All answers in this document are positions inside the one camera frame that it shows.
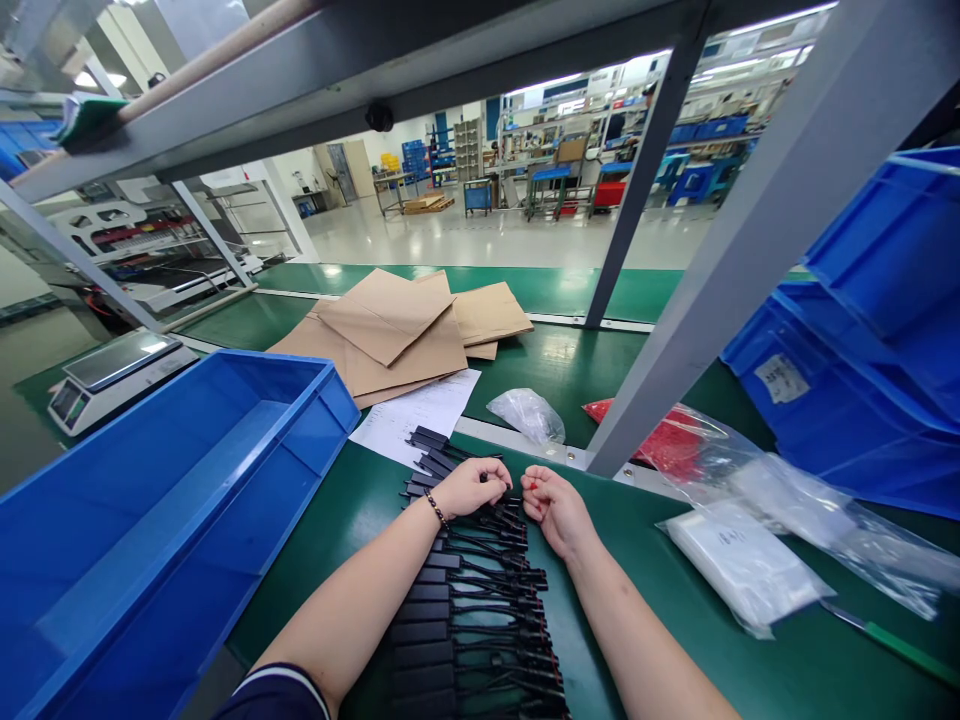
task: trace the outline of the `clear plastic bag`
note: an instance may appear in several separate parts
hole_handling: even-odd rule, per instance
[[[515,427],[547,454],[561,450],[567,439],[563,420],[550,403],[530,388],[514,388],[498,395],[487,410]]]
[[[743,628],[772,640],[771,626],[836,593],[733,500],[671,518],[663,530]]]
[[[664,422],[699,442],[661,448],[650,461],[705,512],[737,499],[768,529],[803,538],[926,620],[936,617],[942,591],[960,591],[955,555],[696,410],[677,405]]]

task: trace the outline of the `ceiling light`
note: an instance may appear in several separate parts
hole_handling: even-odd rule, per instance
[[[530,92],[531,90],[539,90],[542,87],[547,87],[548,85],[557,85],[563,82],[570,82],[571,80],[577,80],[583,73],[577,73],[576,75],[567,75],[562,78],[557,78],[556,80],[547,80],[546,82],[537,83],[536,85],[531,85],[530,87],[520,88],[519,90],[514,90],[513,92],[508,92],[507,95],[519,95],[520,93]]]
[[[733,30],[726,34],[726,37],[733,37],[734,35],[743,35],[744,33],[753,32],[754,30],[762,30],[765,27],[770,27],[771,25],[780,25],[781,23],[790,22],[791,20],[798,20],[799,18],[806,17],[807,15],[815,15],[818,12],[823,10],[832,10],[837,6],[837,3],[827,3],[826,5],[821,5],[820,7],[809,8],[807,10],[801,10],[800,12],[795,12],[791,15],[783,15],[773,20],[767,20],[766,22],[757,23],[756,25],[747,25],[746,27]]]
[[[107,77],[110,78],[110,82],[113,83],[113,86],[118,88],[127,81],[126,75],[120,75],[119,73],[107,73]],[[77,87],[100,87],[97,85],[97,81],[93,79],[93,76],[84,70],[82,73],[77,75],[73,79],[74,85]]]

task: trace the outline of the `bracelet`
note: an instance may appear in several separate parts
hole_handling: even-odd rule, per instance
[[[443,516],[443,513],[440,512],[440,508],[437,507],[437,501],[433,499],[433,495],[430,494],[430,491],[427,490],[423,493],[426,496],[427,500],[430,502],[430,506],[433,508],[433,511],[437,514],[437,517],[440,518],[440,524],[443,525],[447,530],[450,529],[450,526],[447,524],[447,519]]]

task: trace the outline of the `hand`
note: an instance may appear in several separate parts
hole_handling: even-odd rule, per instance
[[[480,482],[481,473],[486,473],[486,482]],[[453,520],[469,515],[484,503],[495,505],[512,489],[513,480],[502,462],[496,458],[471,458],[460,463],[430,494],[443,516]]]
[[[523,509],[540,523],[543,536],[564,562],[599,542],[580,493],[553,470],[531,465],[520,478]]]

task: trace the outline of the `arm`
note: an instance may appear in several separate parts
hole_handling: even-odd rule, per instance
[[[480,482],[480,473],[490,480]],[[431,491],[447,520],[493,505],[513,487],[499,460],[467,460]],[[297,610],[251,668],[276,662],[305,670],[336,715],[370,661],[430,552],[440,520],[420,498],[341,565]]]
[[[576,489],[539,466],[521,483],[524,510],[566,562],[627,716],[738,718],[603,546]]]

